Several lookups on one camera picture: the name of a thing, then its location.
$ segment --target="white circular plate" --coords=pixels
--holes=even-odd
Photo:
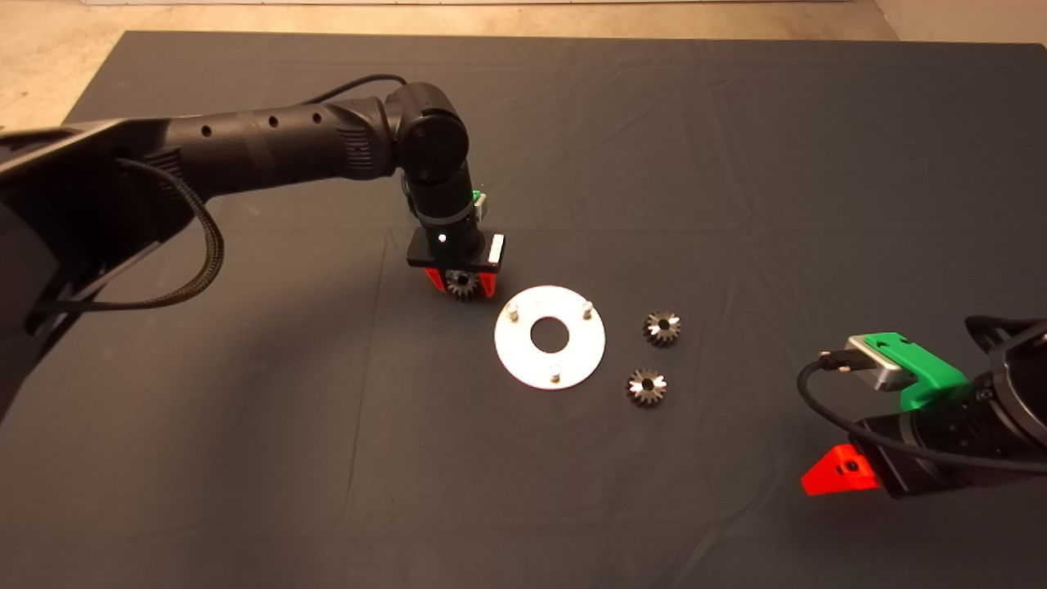
[[[581,294],[562,286],[535,286],[518,292],[502,308],[494,324],[494,348],[506,370],[525,385],[545,390],[574,387],[593,375],[603,359],[605,340],[600,314],[589,308],[585,319],[586,302]],[[514,309],[516,321],[511,318]],[[531,329],[545,318],[559,320],[567,329],[567,345],[552,355],[531,340]]]

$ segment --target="red plastic piece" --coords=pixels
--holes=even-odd
[[[484,285],[484,297],[490,299],[494,297],[494,284],[498,279],[498,274],[493,272],[480,272],[480,282]]]
[[[429,276],[432,280],[432,285],[437,287],[437,290],[444,292],[447,287],[444,286],[444,276],[437,268],[422,268],[425,270],[425,275]]]
[[[876,489],[879,482],[865,459],[849,444],[833,447],[800,479],[807,495]]]

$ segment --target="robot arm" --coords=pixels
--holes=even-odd
[[[448,272],[480,275],[493,296],[505,237],[478,227],[485,199],[472,189],[468,149],[450,100],[424,83],[404,84],[384,100],[314,99],[0,135],[0,418],[80,313],[187,298],[93,302],[108,280],[195,214],[214,228],[208,252],[217,258],[208,258],[207,275],[217,273],[221,235],[202,202],[223,194],[402,169],[420,225],[408,264],[426,268],[441,290]]]
[[[798,378],[801,397],[850,434],[803,477],[809,495],[883,488],[909,497],[1047,475],[1047,321],[967,318],[989,370],[971,381],[897,334],[852,337]],[[851,423],[811,398],[818,371],[900,392],[901,412]]]

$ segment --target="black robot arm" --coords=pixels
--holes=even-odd
[[[505,237],[478,227],[484,198],[472,189],[468,150],[450,100],[425,83],[404,84],[384,100],[310,100],[0,135],[0,417],[80,313],[162,307],[209,282],[221,265],[221,235],[202,203],[219,195],[402,169],[420,225],[407,262],[425,267],[441,290],[448,272],[468,273],[473,286],[483,275],[491,296]],[[201,270],[196,289],[183,287],[187,296],[92,302],[194,216],[208,229],[211,271]]]

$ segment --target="cable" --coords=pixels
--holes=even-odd
[[[175,190],[178,191],[178,194],[185,200],[185,203],[193,209],[193,213],[200,220],[200,224],[203,225],[203,235],[207,246],[203,267],[200,268],[200,271],[198,271],[192,279],[186,281],[180,288],[164,294],[162,297],[132,303],[110,303],[104,301],[49,301],[38,303],[35,311],[49,314],[81,314],[91,312],[122,312],[131,310],[154,310],[157,308],[166,308],[169,305],[188,301],[190,299],[196,297],[197,294],[203,292],[203,290],[207,288],[207,286],[209,286],[218,275],[218,270],[221,269],[222,260],[225,257],[225,245],[222,240],[222,232],[218,229],[218,224],[215,223],[215,219],[211,218],[210,212],[208,212],[207,208],[204,207],[200,197],[197,196],[193,188],[182,181],[181,178],[155,165],[142,163],[141,161],[135,161],[133,159],[120,158],[117,158],[116,162],[127,169],[135,169],[152,174],[175,188]]]
[[[337,96],[338,94],[340,94],[342,92],[348,92],[348,91],[350,91],[353,88],[356,88],[358,86],[363,86],[364,84],[371,84],[372,82],[380,82],[382,80],[391,80],[393,82],[399,82],[401,86],[406,86],[407,85],[407,81],[406,80],[404,80],[403,77],[401,77],[401,76],[399,76],[399,75],[397,75],[395,73],[372,73],[371,75],[364,75],[363,77],[357,77],[356,80],[353,80],[352,82],[347,82],[347,83],[342,84],[341,86],[338,86],[337,88],[331,88],[330,90],[328,90],[327,92],[324,92],[322,94],[313,96],[313,97],[309,98],[308,100],[303,100],[303,101],[300,101],[298,104],[314,105],[316,103],[322,103],[324,100],[326,100],[328,98],[333,98],[334,96]]]
[[[810,409],[815,410],[815,413],[824,417],[827,422],[833,426],[844,430],[848,434],[859,438],[863,441],[869,443],[874,446],[883,447],[888,450],[893,450],[900,454],[906,454],[909,456],[915,456],[916,458],[922,458],[923,460],[929,460],[931,462],[938,462],[941,465],[950,465],[953,467],[965,467],[974,469],[987,469],[990,471],[1004,471],[1007,473],[1015,473],[1020,475],[1037,475],[1037,476],[1047,476],[1047,463],[1043,462],[1021,462],[1016,460],[1003,460],[999,458],[983,458],[979,456],[965,456],[963,454],[954,454],[952,452],[939,452],[937,450],[931,450],[928,448],[922,448],[919,446],[913,446],[906,444],[904,441],[877,434],[875,432],[870,432],[865,428],[849,422],[845,417],[834,413],[829,408],[818,403],[815,398],[811,397],[810,390],[807,388],[807,381],[810,376],[819,370],[834,370],[839,366],[833,366],[831,361],[826,360],[828,357],[823,357],[821,360],[815,361],[807,366],[803,367],[800,375],[796,378],[796,388],[800,392],[800,398],[803,399],[804,403],[807,404]]]

